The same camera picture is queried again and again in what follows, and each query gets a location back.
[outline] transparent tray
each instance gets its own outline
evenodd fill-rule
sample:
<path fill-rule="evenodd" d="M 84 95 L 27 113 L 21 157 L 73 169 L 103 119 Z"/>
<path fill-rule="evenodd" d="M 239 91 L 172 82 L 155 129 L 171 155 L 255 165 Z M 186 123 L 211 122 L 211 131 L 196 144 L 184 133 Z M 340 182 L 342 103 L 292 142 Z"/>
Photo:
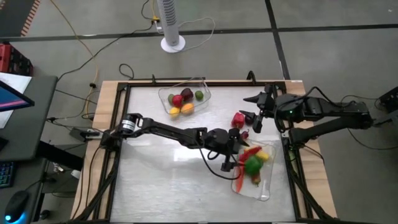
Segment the transparent tray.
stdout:
<path fill-rule="evenodd" d="M 243 177 L 243 185 L 241 187 L 241 190 L 237 192 L 236 190 L 236 182 L 237 180 L 232 181 L 232 190 L 238 194 L 247 196 L 247 197 L 252 197 L 256 198 L 260 201 L 266 201 L 270 198 L 271 196 L 271 177 L 272 177 L 272 166 L 274 165 L 274 159 L 276 156 L 276 149 L 264 142 L 258 142 L 258 141 L 253 141 L 253 140 L 247 140 L 246 141 L 251 147 L 252 146 L 261 146 L 262 151 L 267 153 L 269 155 L 269 158 L 266 162 L 264 162 L 263 166 L 260 169 L 260 178 L 261 181 L 258 185 L 255 185 L 251 182 L 251 177 L 247 174 L 244 175 Z M 239 156 L 244 152 L 244 148 L 239 150 Z M 239 175 L 239 168 L 235 167 L 234 170 L 234 177 L 237 177 Z"/>
<path fill-rule="evenodd" d="M 160 88 L 158 91 L 159 98 L 163 104 L 164 110 L 166 113 L 173 115 L 173 113 L 170 112 L 170 110 L 174 107 L 169 103 L 169 95 L 179 95 L 181 94 L 181 91 L 185 88 L 191 89 L 193 92 L 193 98 L 189 102 L 185 103 L 193 103 L 193 113 L 200 111 L 208 106 L 208 101 L 211 98 L 211 93 L 209 88 L 206 85 L 206 82 L 202 78 L 191 78 L 190 80 L 187 80 L 185 82 L 176 84 L 171 87 L 165 87 L 165 88 Z M 200 90 L 203 93 L 203 99 L 202 100 L 197 100 L 195 97 L 195 92 Z M 190 114 L 184 114 L 180 113 L 179 116 L 170 116 L 171 118 L 178 118 L 180 116 L 189 116 Z"/>

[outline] keyboard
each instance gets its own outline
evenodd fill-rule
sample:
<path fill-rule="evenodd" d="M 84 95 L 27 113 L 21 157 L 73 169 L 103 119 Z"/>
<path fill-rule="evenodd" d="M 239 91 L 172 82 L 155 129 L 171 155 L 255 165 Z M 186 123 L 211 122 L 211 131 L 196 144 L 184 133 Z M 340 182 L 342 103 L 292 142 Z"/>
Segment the keyboard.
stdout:
<path fill-rule="evenodd" d="M 0 162 L 0 189 L 12 187 L 12 181 L 15 174 L 14 162 Z"/>

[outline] gray floor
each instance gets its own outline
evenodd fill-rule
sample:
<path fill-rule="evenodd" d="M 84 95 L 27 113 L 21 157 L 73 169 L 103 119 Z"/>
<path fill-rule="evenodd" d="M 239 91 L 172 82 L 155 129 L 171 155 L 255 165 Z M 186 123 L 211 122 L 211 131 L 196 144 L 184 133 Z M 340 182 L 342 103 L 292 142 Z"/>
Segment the gray floor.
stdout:
<path fill-rule="evenodd" d="M 140 15 L 143 0 L 56 1 L 79 34 L 112 34 L 147 27 Z M 262 0 L 176 0 L 180 22 L 205 16 L 215 19 L 218 29 L 270 27 Z M 278 27 L 348 26 L 398 23 L 396 1 L 273 0 Z M 145 10 L 150 15 L 149 7 Z M 186 30 L 209 29 L 201 21 Z M 42 1 L 28 36 L 72 35 L 65 21 L 49 1 Z M 206 35 L 188 36 L 195 45 Z M 281 33 L 291 79 L 303 80 L 307 89 L 319 86 L 333 100 L 354 94 L 378 97 L 398 83 L 398 29 L 345 30 Z M 130 64 L 136 78 L 194 77 L 207 79 L 245 78 L 253 70 L 257 78 L 283 79 L 271 33 L 217 34 L 200 48 L 177 55 L 160 49 L 160 37 L 123 39 L 97 58 L 100 80 L 121 80 L 118 66 Z M 92 51 L 111 40 L 85 41 Z M 12 43 L 35 65 L 35 75 L 57 75 L 80 66 L 89 55 L 77 41 Z M 85 97 L 94 77 L 94 66 L 66 76 L 58 85 Z M 382 113 L 366 101 L 373 116 Z M 56 93 L 50 116 L 77 114 L 83 102 Z M 78 119 L 60 121 L 79 126 L 90 122 Z M 357 137 L 374 147 L 398 144 L 389 126 L 355 131 Z M 43 140 L 55 144 L 76 142 L 68 131 L 46 125 Z M 322 153 L 338 216 L 343 220 L 396 223 L 398 220 L 398 151 L 372 151 L 354 142 L 346 130 L 322 136 Z M 71 200 L 46 197 L 46 208 L 59 211 L 53 221 L 70 213 Z"/>

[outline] wooden table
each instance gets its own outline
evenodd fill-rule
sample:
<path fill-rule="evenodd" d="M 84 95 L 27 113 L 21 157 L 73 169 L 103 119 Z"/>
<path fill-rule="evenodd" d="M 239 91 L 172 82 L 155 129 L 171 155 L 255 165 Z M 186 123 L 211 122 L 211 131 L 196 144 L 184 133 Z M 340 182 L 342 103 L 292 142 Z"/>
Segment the wooden table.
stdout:
<path fill-rule="evenodd" d="M 174 80 L 176 83 L 184 82 L 184 80 Z M 251 82 L 250 80 L 228 80 L 229 82 Z M 280 80 L 258 80 L 258 82 L 274 82 Z M 101 93 L 99 94 L 98 104 L 95 111 L 95 118 L 93 121 L 93 127 L 97 129 L 109 129 L 114 101 L 116 97 L 117 87 L 119 82 L 126 83 L 127 81 L 105 81 L 101 87 Z M 151 81 L 128 81 L 130 83 L 150 83 Z M 225 80 L 207 80 L 206 82 L 225 82 Z M 304 95 L 305 89 L 302 81 L 297 80 L 289 80 L 285 81 L 287 93 Z M 119 104 L 118 109 L 118 118 L 117 121 L 121 118 L 122 107 L 123 107 L 124 96 L 121 97 L 121 102 Z M 312 122 L 304 121 L 299 124 L 295 124 L 296 127 L 299 128 L 309 128 L 313 126 Z M 73 204 L 72 214 L 75 213 L 76 209 L 77 216 L 84 210 L 86 207 L 86 197 L 88 192 L 88 201 L 94 197 L 95 193 L 98 189 L 98 184 L 100 181 L 101 169 L 104 161 L 104 150 L 99 150 L 96 153 L 95 158 L 93 158 L 93 154 L 99 146 L 99 140 L 92 140 L 87 145 L 84 168 L 85 171 L 83 173 L 83 178 L 80 178 L 78 184 L 78 190 L 75 196 L 75 203 Z M 319 144 L 317 140 L 309 141 L 307 143 L 308 146 L 320 152 Z M 331 192 L 328 183 L 328 177 L 326 176 L 325 166 L 323 165 L 322 160 L 314 155 L 313 153 L 307 151 L 306 149 L 300 150 L 300 155 L 302 159 L 302 165 L 304 169 L 305 179 L 307 181 L 307 188 L 314 196 L 315 200 L 323 207 L 323 209 L 331 216 L 336 217 L 336 210 L 333 203 L 333 199 L 331 197 Z M 88 171 L 90 167 L 91 160 L 93 160 L 92 168 L 91 168 L 91 182 L 90 186 L 88 185 Z M 80 194 L 81 189 L 81 181 L 83 180 L 83 190 L 82 194 Z M 108 201 L 109 189 L 104 193 L 103 199 L 101 202 L 101 208 L 99 211 L 99 218 L 105 218 L 106 211 L 106 203 Z M 297 189 L 298 195 L 298 205 L 300 208 L 301 217 L 306 217 L 306 211 L 304 206 L 304 201 L 301 192 Z M 82 197 L 80 206 L 78 207 L 80 197 Z"/>

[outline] monitor screen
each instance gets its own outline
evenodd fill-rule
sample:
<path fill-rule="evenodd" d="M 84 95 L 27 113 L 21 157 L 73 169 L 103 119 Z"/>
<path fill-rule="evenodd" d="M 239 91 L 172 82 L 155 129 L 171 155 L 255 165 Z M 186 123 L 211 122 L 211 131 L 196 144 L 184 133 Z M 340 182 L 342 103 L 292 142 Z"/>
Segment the monitor screen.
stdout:
<path fill-rule="evenodd" d="M 0 81 L 0 111 L 32 106 L 32 101 L 4 82 Z"/>

